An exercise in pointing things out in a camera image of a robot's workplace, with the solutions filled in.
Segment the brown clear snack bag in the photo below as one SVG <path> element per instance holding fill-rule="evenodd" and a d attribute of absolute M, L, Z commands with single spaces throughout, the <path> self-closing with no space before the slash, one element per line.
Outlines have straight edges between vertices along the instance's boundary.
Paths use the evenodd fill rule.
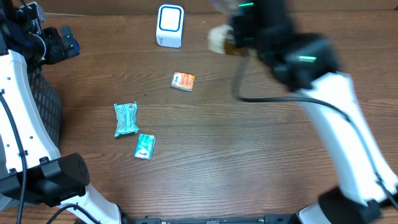
<path fill-rule="evenodd" d="M 243 0 L 210 0 L 212 8 L 224 16 L 224 22 L 212 28 L 208 33 L 208 49 L 223 55 L 245 57 L 247 49 L 237 48 L 233 35 L 232 17 L 238 13 L 238 5 L 247 3 Z"/>

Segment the orange snack packet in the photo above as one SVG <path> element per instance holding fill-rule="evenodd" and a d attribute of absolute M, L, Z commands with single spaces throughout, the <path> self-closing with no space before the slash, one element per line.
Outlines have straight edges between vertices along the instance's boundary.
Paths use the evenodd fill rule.
<path fill-rule="evenodd" d="M 170 86 L 179 90 L 191 92 L 193 90 L 195 78 L 196 76 L 188 73 L 175 72 Z"/>

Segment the teal snack packet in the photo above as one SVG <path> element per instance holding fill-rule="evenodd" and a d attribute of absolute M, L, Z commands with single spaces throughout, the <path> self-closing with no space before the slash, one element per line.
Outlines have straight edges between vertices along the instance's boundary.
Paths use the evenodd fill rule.
<path fill-rule="evenodd" d="M 139 127 L 136 125 L 137 103 L 114 104 L 117 125 L 115 137 L 125 134 L 137 134 Z"/>

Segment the teal tissue pack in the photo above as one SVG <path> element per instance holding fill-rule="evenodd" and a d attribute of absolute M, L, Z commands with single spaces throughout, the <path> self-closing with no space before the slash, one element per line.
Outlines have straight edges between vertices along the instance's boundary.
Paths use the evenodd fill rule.
<path fill-rule="evenodd" d="M 136 150 L 134 153 L 135 158 L 139 159 L 152 159 L 156 138 L 150 134 L 140 134 Z"/>

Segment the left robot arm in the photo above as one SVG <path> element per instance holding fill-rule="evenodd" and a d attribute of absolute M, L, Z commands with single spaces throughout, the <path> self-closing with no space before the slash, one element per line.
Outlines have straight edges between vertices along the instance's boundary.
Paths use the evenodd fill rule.
<path fill-rule="evenodd" d="M 1 208 L 25 205 L 68 210 L 84 223 L 127 223 L 128 217 L 90 183 L 84 159 L 62 156 L 60 97 L 42 67 L 76 57 L 80 46 L 69 27 L 42 28 L 36 2 L 1 2 Z"/>

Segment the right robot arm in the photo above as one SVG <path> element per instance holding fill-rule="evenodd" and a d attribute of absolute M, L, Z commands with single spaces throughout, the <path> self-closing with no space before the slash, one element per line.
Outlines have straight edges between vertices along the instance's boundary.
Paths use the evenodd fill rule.
<path fill-rule="evenodd" d="M 283 1 L 241 1 L 231 16 L 234 45 L 253 49 L 298 102 L 334 163 L 338 185 L 290 216 L 291 223 L 371 223 L 397 206 L 397 175 L 383 157 L 341 72 L 332 43 L 295 30 Z"/>

